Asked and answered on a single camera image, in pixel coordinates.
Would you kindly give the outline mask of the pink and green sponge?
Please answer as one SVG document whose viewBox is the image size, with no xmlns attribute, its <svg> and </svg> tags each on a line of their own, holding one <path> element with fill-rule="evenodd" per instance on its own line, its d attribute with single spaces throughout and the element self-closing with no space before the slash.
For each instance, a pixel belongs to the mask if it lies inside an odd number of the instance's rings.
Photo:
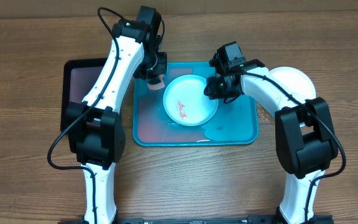
<svg viewBox="0 0 358 224">
<path fill-rule="evenodd" d="M 159 75 L 157 78 L 150 79 L 147 82 L 147 86 L 149 90 L 160 90 L 165 87 L 163 81 L 164 74 Z"/>
</svg>

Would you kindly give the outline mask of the light blue plate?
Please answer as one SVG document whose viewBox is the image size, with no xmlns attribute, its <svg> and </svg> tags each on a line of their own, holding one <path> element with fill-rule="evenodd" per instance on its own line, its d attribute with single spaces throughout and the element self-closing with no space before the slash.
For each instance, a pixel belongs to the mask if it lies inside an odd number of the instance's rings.
<svg viewBox="0 0 358 224">
<path fill-rule="evenodd" d="M 182 75 L 166 87 L 163 107 L 174 122 L 198 126 L 209 121 L 218 108 L 218 100 L 204 94 L 206 79 L 198 75 Z"/>
</svg>

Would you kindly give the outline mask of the white plate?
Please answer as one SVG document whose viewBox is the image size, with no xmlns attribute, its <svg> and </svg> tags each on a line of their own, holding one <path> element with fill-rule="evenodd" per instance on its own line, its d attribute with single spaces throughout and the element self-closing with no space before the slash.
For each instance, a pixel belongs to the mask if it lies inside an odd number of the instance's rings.
<svg viewBox="0 0 358 224">
<path fill-rule="evenodd" d="M 307 99 L 316 98 L 313 82 L 304 72 L 293 67 L 277 67 L 269 71 L 280 83 L 290 90 L 305 96 Z"/>
</svg>

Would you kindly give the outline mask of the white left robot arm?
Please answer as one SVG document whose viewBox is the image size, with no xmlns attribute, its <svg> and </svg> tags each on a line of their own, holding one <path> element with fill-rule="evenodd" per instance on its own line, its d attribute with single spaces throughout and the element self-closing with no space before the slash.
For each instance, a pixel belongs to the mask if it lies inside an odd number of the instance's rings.
<svg viewBox="0 0 358 224">
<path fill-rule="evenodd" d="M 120 110 L 133 78 L 161 84 L 167 54 L 159 50 L 165 27 L 155 8 L 141 6 L 136 19 L 121 16 L 107 30 L 111 49 L 98 79 L 79 103 L 65 110 L 62 134 L 68 136 L 85 176 L 86 211 L 80 223 L 114 223 L 114 169 L 126 143 Z"/>
</svg>

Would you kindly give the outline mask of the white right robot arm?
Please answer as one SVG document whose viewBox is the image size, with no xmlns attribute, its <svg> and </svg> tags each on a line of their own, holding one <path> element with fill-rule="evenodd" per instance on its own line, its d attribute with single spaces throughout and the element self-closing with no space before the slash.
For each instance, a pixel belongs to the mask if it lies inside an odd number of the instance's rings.
<svg viewBox="0 0 358 224">
<path fill-rule="evenodd" d="M 316 95 L 311 79 L 293 67 L 268 69 L 258 59 L 246 60 L 237 42 L 218 48 L 204 94 L 225 103 L 247 95 L 275 120 L 275 150 L 287 173 L 285 191 L 274 215 L 250 215 L 244 223 L 333 223 L 316 215 L 314 198 L 321 179 L 342 147 L 334 134 L 327 102 Z"/>
</svg>

